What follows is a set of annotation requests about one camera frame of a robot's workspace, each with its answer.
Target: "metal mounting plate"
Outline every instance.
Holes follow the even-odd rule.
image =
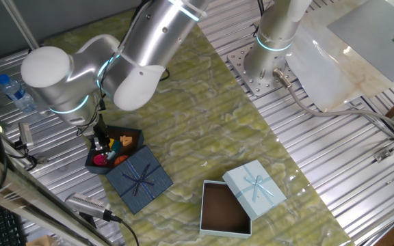
[[[238,72],[239,76],[244,80],[244,85],[248,87],[248,89],[255,95],[255,96],[262,96],[265,95],[275,89],[278,89],[281,84],[277,83],[278,81],[275,79],[274,81],[253,81],[247,75],[247,71],[244,68],[244,57],[247,55],[249,50],[253,47],[253,44],[249,44],[243,46],[236,51],[233,51],[228,54],[227,58],[230,63],[233,65],[233,69]],[[285,76],[293,82],[297,79],[294,76],[294,73],[291,72],[288,66],[285,67],[283,70]]]

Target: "gift box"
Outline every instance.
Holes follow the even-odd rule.
[[[170,177],[147,146],[106,175],[133,214],[172,185]]]
[[[128,146],[122,146],[119,152],[115,153],[114,157],[107,162],[104,166],[99,166],[94,163],[94,157],[100,154],[99,151],[95,150],[95,146],[91,146],[88,157],[85,162],[86,169],[93,174],[106,174],[113,168],[115,168],[115,160],[120,156],[131,156],[142,145],[144,145],[144,135],[141,130],[131,129],[119,126],[107,126],[107,134],[109,138],[115,139],[115,142],[120,143],[121,136],[132,137],[132,142]]]
[[[223,179],[251,220],[287,199],[259,161],[232,169]]]
[[[225,182],[203,182],[200,234],[249,238],[252,220]]]

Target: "light blue gift box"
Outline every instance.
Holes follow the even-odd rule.
[[[251,220],[287,199],[257,160],[226,172],[223,179]]]

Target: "plastic bottle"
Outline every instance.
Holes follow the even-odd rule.
[[[25,113],[34,110],[36,104],[34,103],[33,97],[25,92],[24,87],[17,80],[11,79],[6,74],[1,74],[0,84],[3,93],[13,101],[18,109]]]

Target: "dark blue box lid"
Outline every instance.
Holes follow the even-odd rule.
[[[172,185],[170,177],[147,146],[123,161],[106,178],[133,214]]]

